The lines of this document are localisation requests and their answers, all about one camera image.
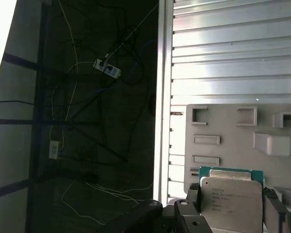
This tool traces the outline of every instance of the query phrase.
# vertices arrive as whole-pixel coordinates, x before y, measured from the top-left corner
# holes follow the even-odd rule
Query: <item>white wall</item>
[[[41,2],[18,0],[5,51],[37,60]],[[0,100],[33,102],[36,72],[2,62]],[[0,103],[0,118],[31,119],[33,107]],[[31,126],[0,125],[0,187],[28,178]],[[0,233],[25,229],[27,189],[0,198]]]

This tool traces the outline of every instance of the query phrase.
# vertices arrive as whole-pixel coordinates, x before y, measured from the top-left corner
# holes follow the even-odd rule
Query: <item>power strip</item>
[[[60,141],[50,141],[49,142],[49,153],[48,157],[50,159],[59,159],[59,146],[61,142]]]
[[[94,68],[97,70],[100,70],[101,72],[104,72],[105,74],[111,76],[112,78],[118,79],[118,77],[121,76],[121,70],[110,65],[104,63],[102,60],[97,59]]]

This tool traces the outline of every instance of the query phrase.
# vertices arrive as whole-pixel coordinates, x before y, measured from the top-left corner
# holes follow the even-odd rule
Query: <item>white cable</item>
[[[83,64],[83,63],[91,63],[91,64],[94,64],[93,67],[95,67],[96,65],[96,61],[94,62],[78,62],[78,64]],[[72,70],[73,67],[75,67],[76,65],[78,65],[77,63],[75,63],[68,71],[67,71],[67,74]],[[56,85],[56,87],[54,88],[53,90],[53,93],[52,93],[52,97],[51,97],[51,109],[52,109],[52,120],[54,120],[54,107],[53,107],[53,98],[54,98],[54,94],[55,94],[55,91],[56,89],[59,87],[59,84]],[[52,129],[53,129],[53,125],[51,125],[50,127],[50,130],[49,130],[49,140],[51,141],[51,134],[52,134]]]
[[[104,188],[100,188],[100,187],[98,187],[97,184],[96,184],[96,188],[103,189],[103,190],[107,191],[107,190],[104,189]]]
[[[110,55],[109,54],[106,54],[105,58],[106,61],[105,63],[108,63],[107,61],[110,59],[110,57],[112,57],[123,45],[124,43],[134,34],[134,32],[140,27],[141,24],[143,24],[143,22],[146,20],[146,18],[148,18],[148,16],[155,10],[155,8],[158,7],[158,3],[153,7],[153,9],[144,17],[144,19],[138,24],[138,26],[128,35],[128,37],[126,37],[126,39],[124,40],[124,42],[122,44],[120,44],[120,46],[115,50],[113,51]]]
[[[126,196],[126,195],[122,195],[122,194],[117,194],[117,193],[111,193],[111,192],[108,192],[108,191],[106,191],[106,190],[104,190],[104,189],[101,189],[101,188],[99,188],[99,187],[93,186],[93,185],[91,185],[91,184],[89,184],[89,183],[86,183],[86,184],[87,184],[88,186],[91,186],[91,187],[94,188],[94,189],[97,189],[97,190],[99,190],[99,191],[101,191],[101,192],[108,193],[108,194],[110,194],[110,195],[112,195],[112,196],[114,196],[114,197],[117,197],[117,198],[122,199],[122,198],[121,198],[121,196],[122,196],[122,197],[125,197],[125,198],[129,198],[129,200],[133,200],[135,203],[139,204],[139,202],[138,202],[137,200],[135,200],[134,198],[132,198],[132,197],[129,197],[129,196]]]
[[[96,184],[96,185],[98,187],[100,187],[100,188],[107,189],[107,190],[110,190],[110,191],[113,191],[113,192],[117,192],[117,193],[127,193],[127,192],[130,192],[130,191],[147,190],[150,187],[152,187],[153,183],[149,187],[147,187],[147,188],[134,188],[134,189],[129,189],[129,190],[125,190],[125,191],[118,191],[118,190],[114,190],[114,189],[110,189],[110,188],[105,188],[105,187],[103,187],[103,186],[101,186],[99,184]]]
[[[74,182],[75,182],[75,181],[73,181],[73,182],[68,186],[68,188],[66,189],[66,191],[65,191],[64,194],[62,195],[62,201],[63,201],[63,203],[66,204],[66,206],[70,207],[70,209],[73,210],[73,212],[76,213],[77,216],[79,216],[79,217],[90,218],[90,219],[94,220],[96,223],[98,223],[98,224],[100,224],[100,225],[105,225],[104,223],[99,222],[97,219],[95,219],[95,218],[93,218],[93,217],[91,217],[91,216],[80,215],[80,214],[79,214],[75,209],[73,209],[72,206],[70,206],[69,204],[67,204],[67,203],[65,202],[65,200],[64,200],[64,195],[66,194],[66,192],[69,190],[69,188],[72,186],[72,184],[73,184]]]
[[[82,63],[91,63],[91,64],[95,64],[96,63],[96,61],[94,61],[94,62],[78,62],[78,64],[82,64]],[[67,73],[69,73],[70,72],[70,70],[72,70],[72,68],[73,67],[75,67],[77,64],[75,63],[68,71],[67,71]]]
[[[92,184],[93,186],[95,186],[96,188],[98,188],[99,190],[100,189],[102,189],[102,190],[104,190],[104,191],[106,191],[106,192],[108,192],[108,193],[110,193],[110,194],[114,194],[114,195],[118,195],[118,197],[120,198],[120,199],[122,199],[122,200],[136,200],[136,201],[145,201],[145,200],[139,200],[139,199],[134,199],[134,198],[132,198],[132,197],[129,197],[129,199],[125,199],[125,198],[122,198],[121,196],[121,194],[118,194],[118,193],[112,193],[112,192],[109,192],[108,190],[106,190],[105,188],[100,188],[99,186],[97,186],[97,184],[95,185],[95,184]]]

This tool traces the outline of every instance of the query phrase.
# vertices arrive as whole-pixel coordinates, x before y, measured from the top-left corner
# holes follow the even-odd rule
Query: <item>yellow cable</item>
[[[67,19],[66,15],[65,15],[65,11],[63,9],[62,3],[60,2],[60,0],[58,0],[58,2],[59,2],[59,5],[60,5],[60,8],[62,9],[62,12],[63,12],[64,18],[66,20],[67,26],[68,26],[68,28],[70,30],[70,36],[71,36],[71,40],[72,40],[72,44],[73,44],[74,53],[75,53],[75,56],[76,56],[76,65],[77,65],[77,74],[78,74],[79,73],[79,62],[78,62],[78,55],[77,55],[76,46],[74,44],[73,33],[72,33],[72,30],[71,30],[70,24],[68,22],[68,19]],[[68,119],[70,106],[71,106],[71,103],[72,103],[72,100],[73,100],[73,97],[74,97],[74,93],[75,93],[75,91],[77,89],[77,86],[78,86],[78,82],[76,81],[76,84],[75,84],[73,92],[72,92],[71,101],[69,103],[69,107],[68,107],[68,110],[67,110],[67,115],[66,115],[65,121],[67,121],[67,119]],[[62,143],[62,148],[61,149],[63,149],[64,145],[65,145],[64,129],[62,130],[62,136],[63,136],[63,143]]]

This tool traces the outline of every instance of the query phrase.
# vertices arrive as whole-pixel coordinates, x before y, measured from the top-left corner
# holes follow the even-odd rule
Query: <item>dark wall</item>
[[[105,6],[124,8],[127,11],[128,25],[138,25],[158,3],[157,0],[104,0],[98,2],[102,2]],[[77,52],[80,54],[79,62],[93,62],[97,57],[102,59],[117,39],[116,22],[118,21],[120,29],[124,26],[123,11],[115,12],[112,8],[101,7],[94,0],[62,0],[62,5],[73,31]],[[147,187],[153,182],[155,118],[149,111],[149,108],[153,108],[151,104],[149,106],[149,100],[156,90],[157,28],[158,10],[156,9],[139,28],[135,42],[134,40],[129,41],[131,44],[135,43],[135,46],[124,45],[127,50],[133,48],[140,51],[144,44],[151,40],[154,41],[144,49],[141,55],[148,74],[148,82],[145,77],[138,85],[128,85],[118,80],[115,84],[116,88],[105,91],[101,98],[94,101],[75,119],[97,122],[94,127],[82,126],[80,129],[119,155],[127,157],[127,163],[121,162],[112,153],[70,127],[66,127],[64,130],[65,147],[61,151],[62,159],[50,161],[47,159],[50,128],[45,129],[40,170],[56,166],[74,171],[70,174],[72,178],[58,178],[52,184],[54,187],[52,213],[54,232],[93,232],[93,229],[99,226],[92,219],[78,217],[61,200],[62,194],[73,181],[74,174],[90,173],[93,175],[89,178],[92,183],[120,190]],[[56,0],[50,7],[47,48],[46,63],[48,66],[66,72],[76,61],[69,29]],[[133,68],[135,59],[120,50],[118,58],[113,56],[108,62],[119,67],[122,70],[122,77],[125,79]],[[51,96],[58,85],[53,99],[54,105],[70,102],[75,80],[78,80],[78,86],[73,101],[84,100],[92,96],[96,90],[105,88],[113,82],[113,78],[93,70],[92,64],[80,64],[79,73],[87,75],[77,76],[75,71],[72,71],[70,79],[48,78],[47,96]],[[137,68],[129,81],[133,83],[141,78],[142,71]],[[47,104],[50,104],[50,98],[46,101]],[[82,104],[71,106],[69,116],[82,106]],[[63,120],[67,107],[54,109],[54,118]],[[45,117],[52,118],[50,109],[46,109]],[[51,139],[62,141],[61,127],[53,127]],[[128,194],[136,199],[148,199],[152,197],[152,188]],[[81,215],[97,217],[102,222],[107,222],[135,205],[132,201],[123,201],[97,191],[85,185],[82,180],[73,183],[65,195],[65,200]]]

